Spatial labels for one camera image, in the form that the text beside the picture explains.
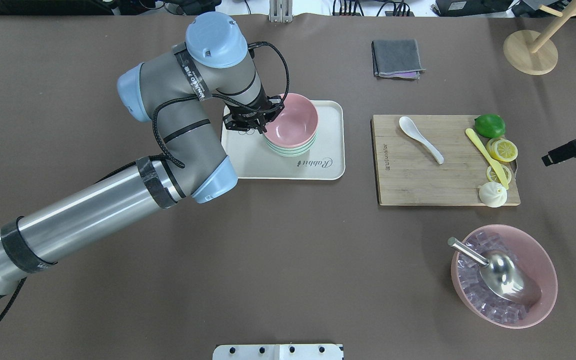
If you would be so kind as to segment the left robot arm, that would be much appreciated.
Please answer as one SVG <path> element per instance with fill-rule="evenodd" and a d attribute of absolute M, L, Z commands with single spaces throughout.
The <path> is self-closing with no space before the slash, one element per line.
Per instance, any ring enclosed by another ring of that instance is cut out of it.
<path fill-rule="evenodd" d="M 267 96 L 253 60 L 266 41 L 247 42 L 228 14 L 199 14 L 183 42 L 121 75 L 122 103 L 151 122 L 159 155 L 147 155 L 57 203 L 0 228 L 0 299 L 92 242 L 181 199 L 202 204 L 237 185 L 238 176 L 202 103 L 223 100 L 227 130 L 266 131 L 285 96 Z"/>

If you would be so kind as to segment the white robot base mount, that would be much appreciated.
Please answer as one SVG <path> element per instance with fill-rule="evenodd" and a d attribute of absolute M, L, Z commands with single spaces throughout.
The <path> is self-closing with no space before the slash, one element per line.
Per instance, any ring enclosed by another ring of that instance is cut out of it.
<path fill-rule="evenodd" d="M 222 344 L 215 347 L 213 360 L 343 360 L 342 344 Z"/>

